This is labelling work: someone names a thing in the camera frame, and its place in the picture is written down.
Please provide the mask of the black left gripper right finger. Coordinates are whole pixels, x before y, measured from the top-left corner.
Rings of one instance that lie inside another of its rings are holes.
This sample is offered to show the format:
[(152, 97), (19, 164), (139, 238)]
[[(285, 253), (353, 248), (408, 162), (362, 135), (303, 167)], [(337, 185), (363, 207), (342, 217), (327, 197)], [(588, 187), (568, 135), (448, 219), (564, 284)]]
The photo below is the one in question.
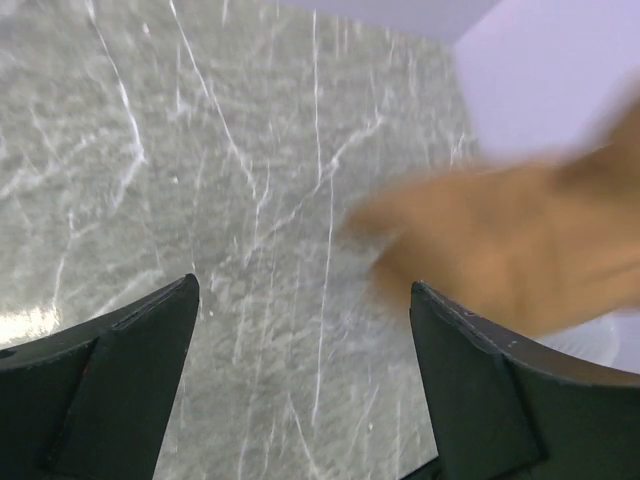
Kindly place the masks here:
[(416, 479), (635, 479), (639, 377), (548, 348), (429, 286), (410, 322), (437, 456)]

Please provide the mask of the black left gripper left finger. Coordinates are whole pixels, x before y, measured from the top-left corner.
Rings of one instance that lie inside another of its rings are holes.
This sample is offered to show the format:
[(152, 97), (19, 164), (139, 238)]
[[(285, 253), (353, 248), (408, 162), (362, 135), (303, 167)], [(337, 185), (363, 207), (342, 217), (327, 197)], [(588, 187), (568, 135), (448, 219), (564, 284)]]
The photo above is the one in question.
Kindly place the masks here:
[(188, 274), (2, 350), (2, 478), (152, 478), (198, 308)]

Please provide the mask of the orange garment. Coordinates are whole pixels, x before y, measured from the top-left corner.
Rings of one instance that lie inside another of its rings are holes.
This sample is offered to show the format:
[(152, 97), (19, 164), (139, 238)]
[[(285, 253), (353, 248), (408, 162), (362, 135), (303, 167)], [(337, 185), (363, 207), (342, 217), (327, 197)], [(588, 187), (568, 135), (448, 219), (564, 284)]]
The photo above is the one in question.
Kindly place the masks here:
[(344, 230), (387, 245), (372, 281), (394, 306), (424, 282), (520, 334), (639, 305), (639, 96), (593, 150), (413, 176), (353, 208)]

